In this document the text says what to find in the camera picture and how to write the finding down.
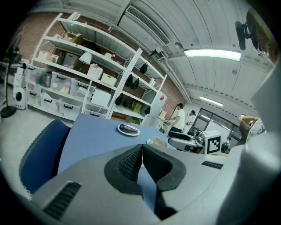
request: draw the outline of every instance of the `ceiling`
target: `ceiling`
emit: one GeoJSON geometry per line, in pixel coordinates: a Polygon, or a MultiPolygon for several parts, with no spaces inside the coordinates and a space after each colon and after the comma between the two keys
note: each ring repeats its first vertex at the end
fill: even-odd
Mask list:
{"type": "Polygon", "coordinates": [[[250,40],[246,41],[245,51],[238,47],[234,23],[245,23],[248,9],[250,6],[243,0],[41,0],[32,11],[78,11],[113,25],[147,51],[162,45],[165,57],[159,64],[181,87],[180,91],[205,108],[227,111],[228,119],[236,120],[241,114],[257,115],[250,98],[272,68],[267,59],[258,56],[250,40]],[[141,24],[125,13],[130,5],[146,14],[166,34],[170,40],[167,46],[146,28],[136,29],[141,24]],[[240,51],[242,58],[240,62],[187,58],[175,42],[182,43],[184,49],[213,47],[240,51]],[[224,106],[219,109],[200,102],[199,96],[224,106]]]}

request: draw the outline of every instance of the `floor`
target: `floor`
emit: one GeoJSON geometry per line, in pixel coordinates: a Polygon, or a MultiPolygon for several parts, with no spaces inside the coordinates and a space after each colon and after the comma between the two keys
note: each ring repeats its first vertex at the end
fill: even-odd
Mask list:
{"type": "MultiPolygon", "coordinates": [[[[4,96],[4,85],[0,83],[0,102],[4,96]]],[[[12,104],[12,88],[8,88],[9,105],[12,104]]],[[[19,179],[20,161],[37,135],[58,117],[38,109],[17,110],[9,118],[2,118],[0,123],[0,168],[11,189],[30,198],[19,179]]],[[[73,121],[60,118],[71,127],[73,121]]]]}

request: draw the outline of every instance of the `blue table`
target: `blue table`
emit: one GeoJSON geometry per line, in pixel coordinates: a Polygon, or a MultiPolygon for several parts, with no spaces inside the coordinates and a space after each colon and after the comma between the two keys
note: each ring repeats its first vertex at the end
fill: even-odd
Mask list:
{"type": "MultiPolygon", "coordinates": [[[[66,139],[58,174],[82,159],[129,145],[146,144],[147,140],[153,137],[159,137],[168,143],[168,138],[153,127],[133,125],[140,130],[140,135],[133,137],[120,133],[117,129],[120,124],[125,123],[81,113],[66,139]]],[[[138,183],[143,187],[144,201],[154,209],[156,184],[145,168],[140,169],[138,183]]]]}

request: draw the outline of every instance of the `blue chair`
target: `blue chair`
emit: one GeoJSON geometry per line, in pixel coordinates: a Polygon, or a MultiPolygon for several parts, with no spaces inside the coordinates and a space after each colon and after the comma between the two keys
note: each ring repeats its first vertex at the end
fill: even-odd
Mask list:
{"type": "Polygon", "coordinates": [[[63,122],[53,120],[25,152],[19,166],[19,176],[23,186],[31,194],[57,175],[69,131],[70,128],[63,122]]]}

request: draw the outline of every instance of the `brick wall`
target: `brick wall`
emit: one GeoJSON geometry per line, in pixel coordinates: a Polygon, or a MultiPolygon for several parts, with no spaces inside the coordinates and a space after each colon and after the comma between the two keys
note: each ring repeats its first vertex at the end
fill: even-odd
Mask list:
{"type": "MultiPolygon", "coordinates": [[[[23,28],[23,35],[22,35],[21,41],[19,43],[19,48],[20,48],[20,52],[21,52],[23,58],[28,59],[28,60],[32,59],[33,53],[37,47],[38,42],[41,39],[41,36],[43,35],[45,30],[48,28],[49,24],[55,19],[56,16],[57,16],[57,13],[55,13],[55,12],[54,13],[47,13],[47,12],[46,13],[35,13],[35,14],[28,15],[25,18],[25,20],[21,23],[20,27],[23,28]]],[[[69,14],[64,14],[63,18],[67,18],[68,16],[69,16],[69,14]]],[[[102,24],[98,21],[95,21],[95,20],[87,18],[87,17],[80,17],[78,21],[87,22],[88,25],[97,27],[104,31],[107,31],[107,29],[108,29],[107,25],[102,24]]],[[[60,23],[57,22],[52,27],[52,29],[49,31],[48,36],[54,36],[56,33],[62,34],[63,32],[64,32],[64,29],[62,28],[60,23]]],[[[139,48],[138,45],[133,40],[131,40],[127,36],[123,35],[121,32],[113,30],[111,32],[111,34],[113,36],[117,37],[118,39],[122,40],[124,43],[129,45],[134,50],[137,50],[139,48]]],[[[48,43],[45,43],[44,45],[42,45],[40,47],[40,49],[52,53],[54,50],[54,45],[52,45],[51,43],[48,42],[48,43]]],[[[148,59],[149,53],[143,52],[142,56],[144,58],[148,59]]],[[[153,59],[150,60],[150,63],[162,75],[165,75],[165,72],[153,59]]],[[[139,71],[134,70],[134,72],[138,76],[140,76],[142,79],[149,81],[149,79],[145,75],[139,73],[139,71]]],[[[133,90],[130,90],[128,88],[124,88],[124,90],[129,93],[134,93],[134,95],[139,98],[144,93],[144,90],[140,89],[140,88],[135,90],[134,92],[133,92],[133,90]]],[[[172,115],[176,105],[180,102],[185,104],[186,101],[169,77],[167,77],[161,91],[168,97],[168,100],[166,101],[166,103],[163,107],[163,110],[165,110],[167,112],[166,118],[169,118],[172,115]]]]}

